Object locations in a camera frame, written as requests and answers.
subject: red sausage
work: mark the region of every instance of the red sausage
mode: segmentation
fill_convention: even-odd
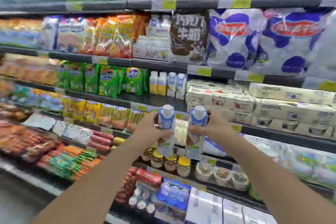
[[[105,134],[105,133],[95,131],[95,130],[92,130],[92,133],[96,136],[104,137],[104,138],[107,138],[107,139],[110,139],[110,140],[113,140],[113,138],[114,138],[114,136],[112,136],[112,135]]]
[[[99,143],[101,145],[107,145],[107,146],[112,145],[112,141],[110,139],[103,138],[103,137],[100,137],[100,136],[95,136],[95,135],[91,136],[91,141],[93,141],[95,143]]]
[[[101,145],[101,144],[97,144],[95,142],[89,142],[87,144],[87,146],[95,148],[97,150],[101,150],[101,151],[109,151],[110,150],[110,147],[105,146],[105,145]]]

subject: floor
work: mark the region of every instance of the floor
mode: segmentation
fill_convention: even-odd
[[[0,224],[27,224],[54,196],[0,170]]]

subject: small white bottle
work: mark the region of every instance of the small white bottle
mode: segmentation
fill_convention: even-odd
[[[175,94],[176,94],[176,82],[177,82],[176,73],[170,72],[168,74],[167,96],[175,97]]]
[[[158,93],[158,72],[152,71],[149,77],[149,93],[157,94]]]
[[[162,156],[171,156],[174,153],[175,142],[175,111],[171,105],[164,105],[158,110],[158,129],[172,129],[173,134],[169,138],[160,138],[157,142],[157,151]]]
[[[185,74],[179,73],[177,75],[176,80],[176,98],[184,99],[184,95],[186,94],[186,86],[187,86],[187,77]]]
[[[160,76],[157,79],[157,93],[158,95],[165,96],[167,94],[167,73],[160,72]]]
[[[189,127],[191,125],[204,127],[207,123],[207,110],[201,105],[195,106],[195,108],[191,110],[188,120],[187,142],[185,145],[186,158],[202,160],[205,136],[192,134],[189,132]]]

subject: hand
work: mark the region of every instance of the hand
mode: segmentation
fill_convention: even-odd
[[[204,127],[190,126],[189,131],[193,134],[207,136],[211,141],[219,144],[228,143],[237,133],[232,129],[228,121],[222,116],[221,112],[212,109],[208,114],[208,124]]]
[[[132,135],[134,139],[132,143],[141,151],[140,154],[156,143],[160,138],[168,138],[173,134],[171,129],[159,130],[155,127],[155,121],[157,122],[158,116],[159,114],[157,112],[151,112],[149,115],[145,115]]]

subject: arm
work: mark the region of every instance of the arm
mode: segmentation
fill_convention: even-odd
[[[211,111],[207,126],[191,131],[209,137],[242,166],[278,224],[335,223],[336,206],[240,137],[218,111]]]
[[[92,171],[52,201],[31,224],[103,223],[132,163],[171,130],[158,130],[157,113],[145,116],[136,131]]]

